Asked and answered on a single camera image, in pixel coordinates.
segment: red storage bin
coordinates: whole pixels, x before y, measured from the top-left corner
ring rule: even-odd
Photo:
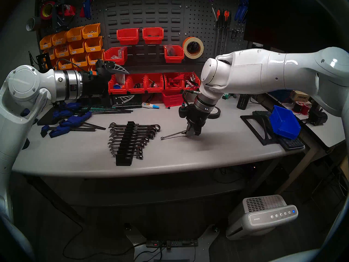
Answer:
[[[180,106],[184,102],[182,94],[178,94],[178,92],[163,91],[161,95],[165,107]]]
[[[137,45],[139,41],[139,28],[119,29],[116,38],[121,45]]]
[[[183,89],[183,79],[181,79],[178,83],[178,87],[175,86],[169,86],[169,80],[176,78],[180,75],[178,72],[174,73],[164,73],[164,80],[165,80],[165,90],[166,91],[181,91]]]
[[[125,82],[122,85],[121,89],[114,89],[114,84],[117,84],[115,75],[111,76],[111,80],[108,83],[108,91],[109,94],[117,95],[117,94],[126,94],[127,93],[127,83]]]
[[[194,86],[195,88],[192,88],[192,87],[185,87],[185,81],[186,81],[186,80],[190,81],[190,77],[191,77],[191,75],[192,75],[193,73],[194,73],[194,77],[195,77],[194,81],[195,81],[198,85],[197,85],[197,86]],[[197,88],[200,87],[201,81],[200,81],[200,79],[198,78],[198,76],[196,76],[195,72],[181,72],[180,74],[184,74],[184,80],[183,80],[183,89],[184,89],[184,90],[189,90],[189,89],[191,89],[191,88],[192,88],[192,90],[194,90],[194,89],[197,89]]]
[[[159,87],[151,87],[152,81]],[[146,91],[149,93],[161,93],[164,90],[164,78],[162,73],[149,73],[145,77]]]
[[[180,63],[184,59],[184,50],[179,45],[173,45],[174,50],[176,51],[176,56],[168,56],[167,49],[164,45],[164,56],[166,63]]]
[[[146,44],[161,44],[164,39],[164,29],[161,27],[143,28],[142,35]]]
[[[126,76],[127,91],[132,94],[143,94],[145,91],[144,80],[146,74],[130,74]],[[134,88],[136,84],[141,84],[142,88]]]
[[[125,48],[121,53],[122,53],[122,58],[120,59],[112,59],[111,57],[113,55],[118,56],[119,55],[119,50],[121,48]],[[127,60],[127,47],[111,47],[109,50],[105,51],[103,54],[103,59],[104,61],[112,61],[115,62],[117,65],[122,66],[125,64]]]

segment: gray table top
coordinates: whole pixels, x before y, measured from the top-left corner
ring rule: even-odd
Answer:
[[[255,110],[265,110],[249,104],[246,110],[236,108],[238,99],[220,100],[218,119],[207,119],[200,136],[175,137],[160,140],[186,129],[186,119],[178,116],[178,107],[165,109],[135,109],[131,114],[93,115],[87,122],[108,128],[111,122],[126,124],[159,124],[161,131],[144,148],[143,160],[133,159],[131,166],[116,166],[109,152],[109,131],[73,132],[42,138],[41,127],[29,132],[30,145],[22,150],[12,170],[38,176],[66,177],[127,177],[176,173],[272,159],[297,153],[286,152],[281,145],[263,146],[240,119]]]

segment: black tape roll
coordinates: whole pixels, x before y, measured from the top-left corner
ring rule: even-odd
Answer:
[[[221,110],[215,106],[211,111],[210,115],[208,116],[208,119],[217,119],[220,115]]]

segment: black pegboard wall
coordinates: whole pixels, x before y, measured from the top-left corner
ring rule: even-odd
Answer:
[[[80,17],[82,0],[67,0],[66,4],[76,7],[76,15],[69,25],[79,27],[93,23],[100,23],[103,36],[103,48],[121,46],[116,37],[116,30],[123,28],[139,28],[139,43],[127,46],[128,58],[125,66],[164,65],[163,45],[172,44],[182,46],[183,40],[190,36],[198,37],[204,44],[204,53],[198,59],[184,58],[182,64],[202,64],[208,58],[214,57],[217,30],[214,29],[216,20],[208,0],[94,0],[91,4],[91,19]],[[214,0],[213,8],[230,10],[232,12],[232,29],[245,30],[244,24],[234,21],[239,0]],[[164,39],[161,45],[146,45],[142,38],[142,28],[162,27]],[[51,34],[52,30],[43,30],[42,36]],[[229,31],[226,52],[246,49],[247,41],[243,40],[243,33],[237,33],[231,39]],[[222,40],[222,49],[226,30],[218,42],[218,49]]]

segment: yellow storage bin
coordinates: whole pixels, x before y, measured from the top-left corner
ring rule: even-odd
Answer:
[[[52,47],[52,36],[53,35],[47,35],[43,39],[40,40],[40,49],[45,50],[50,47]]]
[[[85,39],[98,37],[100,34],[100,23],[86,25],[82,29],[82,37]]]
[[[49,53],[49,55],[50,55],[50,60],[53,60],[54,58],[56,58],[56,56],[54,56],[54,47],[51,47],[51,48],[49,48],[49,49],[47,49],[47,50],[44,50],[43,51],[43,54],[44,53]]]
[[[52,36],[52,45],[58,46],[67,42],[67,32],[62,31]]]
[[[87,66],[87,53],[76,54],[72,57],[72,62],[77,66]]]
[[[84,51],[85,51],[84,40],[74,41],[74,42],[69,43],[69,53],[71,55],[83,53]]]
[[[60,70],[63,69],[71,69],[73,67],[73,64],[64,60],[61,60],[58,62],[58,68]]]
[[[85,40],[85,50],[87,52],[100,51],[103,46],[102,36]]]
[[[67,41],[68,42],[73,42],[73,41],[79,41],[82,39],[82,29],[84,27],[76,27],[76,28],[71,28],[69,31],[67,31]]]
[[[60,45],[54,49],[54,55],[57,58],[69,56],[68,45]]]
[[[90,52],[87,56],[88,64],[95,65],[98,59],[103,60],[103,53],[104,53],[104,50]]]

